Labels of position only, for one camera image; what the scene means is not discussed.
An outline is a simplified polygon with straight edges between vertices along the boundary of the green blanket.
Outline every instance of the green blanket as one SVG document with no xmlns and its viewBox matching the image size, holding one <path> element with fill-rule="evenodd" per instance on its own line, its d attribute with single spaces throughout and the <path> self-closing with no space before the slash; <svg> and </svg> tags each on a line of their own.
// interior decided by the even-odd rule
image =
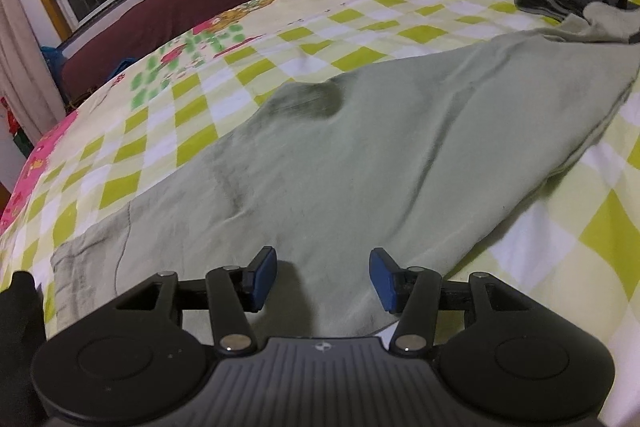
<svg viewBox="0 0 640 427">
<path fill-rule="evenodd" d="M 614 24 L 637 17 L 606 7 L 591 25 L 571 16 L 556 29 L 282 86 L 245 124 L 56 251 L 60 327 L 156 271 L 197 279 L 244 266 L 262 245 L 276 248 L 280 267 L 254 317 L 259 335 L 389 324 L 369 251 L 446 273 L 574 162 L 638 73 L 640 46 L 620 42 L 624 25 Z M 207 340 L 205 315 L 185 324 Z"/>
</svg>

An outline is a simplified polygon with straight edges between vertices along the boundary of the pink floral pattern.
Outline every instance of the pink floral pattern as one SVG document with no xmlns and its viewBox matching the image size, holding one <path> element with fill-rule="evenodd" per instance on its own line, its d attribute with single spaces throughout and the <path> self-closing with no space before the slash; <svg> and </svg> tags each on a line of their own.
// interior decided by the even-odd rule
<svg viewBox="0 0 640 427">
<path fill-rule="evenodd" d="M 204 21 L 193 27 L 193 34 L 197 35 L 199 33 L 205 32 L 213 28 L 213 19 L 209 21 Z"/>
<path fill-rule="evenodd" d="M 78 113 L 73 111 L 68 117 L 60 122 L 57 126 L 45 134 L 38 142 L 36 148 L 31 152 L 27 163 L 25 163 L 14 191 L 7 203 L 2 217 L 0 217 L 0 233 L 9 228 L 15 218 L 18 217 L 20 211 L 24 208 L 29 200 L 36 183 L 47 169 L 47 160 L 55 149 L 56 144 L 65 136 L 66 130 L 74 123 Z"/>
<path fill-rule="evenodd" d="M 187 47 L 186 44 L 180 44 L 180 46 L 178 46 L 177 48 L 172 49 L 170 52 L 168 52 L 166 55 L 164 55 L 160 59 L 160 62 L 162 64 L 168 64 L 169 62 L 174 60 L 174 58 L 178 58 L 180 56 L 180 54 L 182 53 L 182 50 L 184 48 L 186 48 L 186 47 Z"/>
</svg>

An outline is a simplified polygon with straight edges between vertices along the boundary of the logo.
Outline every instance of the logo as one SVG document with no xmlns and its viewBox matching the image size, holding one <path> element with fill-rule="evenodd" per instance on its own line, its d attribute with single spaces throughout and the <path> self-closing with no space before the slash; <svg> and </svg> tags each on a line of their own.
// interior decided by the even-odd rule
<svg viewBox="0 0 640 427">
<path fill-rule="evenodd" d="M 324 353 L 325 351 L 328 351 L 329 349 L 331 349 L 333 346 L 332 344 L 329 344 L 327 341 L 322 341 L 320 343 L 317 343 L 314 347 L 318 351 L 322 351 Z"/>
</svg>

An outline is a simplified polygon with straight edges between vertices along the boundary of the red object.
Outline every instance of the red object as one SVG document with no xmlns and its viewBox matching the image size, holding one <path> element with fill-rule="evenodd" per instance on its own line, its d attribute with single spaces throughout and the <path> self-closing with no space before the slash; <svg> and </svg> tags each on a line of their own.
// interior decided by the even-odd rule
<svg viewBox="0 0 640 427">
<path fill-rule="evenodd" d="M 221 51 L 220 53 L 217 53 L 213 58 L 218 58 L 220 57 L 220 55 L 224 55 L 225 53 L 232 52 L 234 49 L 239 48 L 240 46 L 244 46 L 245 44 L 247 44 L 247 42 L 251 42 L 251 41 L 255 41 L 255 39 L 259 39 L 261 36 L 262 35 L 256 35 L 255 37 L 249 37 L 248 39 L 245 39 L 242 42 L 238 42 L 238 44 L 235 44 L 230 48 L 227 48 L 226 50 Z"/>
<path fill-rule="evenodd" d="M 174 58 L 178 58 L 180 56 L 180 54 L 182 53 L 182 50 L 184 48 L 186 48 L 186 47 L 187 47 L 186 44 L 180 44 L 180 46 L 178 46 L 177 48 L 172 49 L 164 57 L 162 57 L 160 59 L 160 62 L 162 62 L 163 64 L 166 64 L 166 63 L 171 62 L 172 60 L 174 60 Z"/>
<path fill-rule="evenodd" d="M 15 134 L 20 131 L 20 124 L 17 120 L 15 120 L 14 114 L 11 112 L 11 109 L 9 109 L 9 104 L 6 103 L 6 99 L 4 98 L 4 96 L 0 98 L 0 103 L 6 109 L 6 119 L 9 123 L 9 133 L 11 133 L 11 136 L 15 136 Z"/>
<path fill-rule="evenodd" d="M 71 100 L 104 84 L 124 58 L 142 58 L 203 21 L 250 0 L 144 0 L 78 50 L 62 68 Z"/>
<path fill-rule="evenodd" d="M 207 31 L 212 26 L 213 26 L 213 23 L 211 21 L 204 21 L 204 22 L 198 24 L 197 26 L 193 27 L 193 34 L 197 35 L 198 33 L 202 33 L 204 31 Z"/>
</svg>

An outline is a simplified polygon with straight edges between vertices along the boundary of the blue cloth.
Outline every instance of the blue cloth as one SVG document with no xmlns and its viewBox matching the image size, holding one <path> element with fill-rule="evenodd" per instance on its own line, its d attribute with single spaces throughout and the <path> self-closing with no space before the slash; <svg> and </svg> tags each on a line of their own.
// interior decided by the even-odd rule
<svg viewBox="0 0 640 427">
<path fill-rule="evenodd" d="M 109 75 L 109 78 L 107 78 L 107 80 L 111 80 L 114 76 L 116 76 L 119 73 L 122 73 L 124 70 L 126 70 L 129 66 L 132 66 L 133 64 L 135 64 L 138 61 L 137 58 L 125 58 L 123 61 L 121 61 L 121 63 L 118 64 L 118 66 L 111 71 L 111 74 Z"/>
<path fill-rule="evenodd" d="M 49 68 L 49 73 L 51 73 L 53 81 L 60 92 L 62 101 L 65 104 L 69 103 L 69 97 L 66 95 L 65 90 L 62 89 L 62 66 L 64 66 L 66 62 L 65 55 L 63 55 L 59 49 L 50 48 L 49 46 L 41 46 L 40 51 L 47 64 L 47 68 Z"/>
</svg>

